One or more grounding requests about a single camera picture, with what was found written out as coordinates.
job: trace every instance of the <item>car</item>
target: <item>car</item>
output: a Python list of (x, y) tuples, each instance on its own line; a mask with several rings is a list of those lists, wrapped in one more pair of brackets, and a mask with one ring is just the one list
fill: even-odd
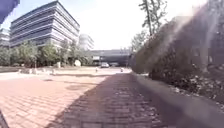
[(101, 68), (109, 68), (110, 65), (108, 63), (106, 63), (106, 62), (103, 62), (103, 63), (101, 63), (100, 67)]

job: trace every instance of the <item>building facade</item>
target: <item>building facade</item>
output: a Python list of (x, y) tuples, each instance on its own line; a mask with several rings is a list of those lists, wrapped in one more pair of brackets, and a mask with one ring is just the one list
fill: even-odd
[(92, 50), (94, 48), (94, 41), (89, 35), (80, 34), (79, 46), (83, 50)]
[(0, 47), (9, 47), (9, 30), (0, 29)]
[(10, 45), (24, 41), (38, 46), (51, 42), (60, 47), (63, 40), (78, 40), (80, 25), (58, 1), (38, 7), (11, 23)]

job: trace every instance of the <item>sunlight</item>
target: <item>sunlight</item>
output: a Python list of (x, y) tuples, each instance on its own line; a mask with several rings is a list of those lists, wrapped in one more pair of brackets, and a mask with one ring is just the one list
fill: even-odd
[(207, 0), (172, 0), (168, 1), (168, 16), (192, 16), (195, 10), (203, 6)]

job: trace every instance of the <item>brick pavement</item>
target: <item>brick pavement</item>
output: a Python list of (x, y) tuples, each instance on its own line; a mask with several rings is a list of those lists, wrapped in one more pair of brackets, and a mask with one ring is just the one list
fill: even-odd
[(0, 81), (10, 128), (161, 128), (129, 74), (60, 74)]

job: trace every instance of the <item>sky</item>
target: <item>sky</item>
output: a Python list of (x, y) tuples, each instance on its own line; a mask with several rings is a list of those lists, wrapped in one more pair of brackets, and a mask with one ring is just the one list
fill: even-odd
[[(1, 25), (53, 0), (20, 0), (20, 4)], [(168, 0), (167, 19), (188, 12), (205, 0)], [(142, 0), (59, 0), (80, 24), (80, 33), (90, 35), (94, 49), (120, 49), (130, 46), (135, 34), (141, 32), (145, 13), (138, 5)]]

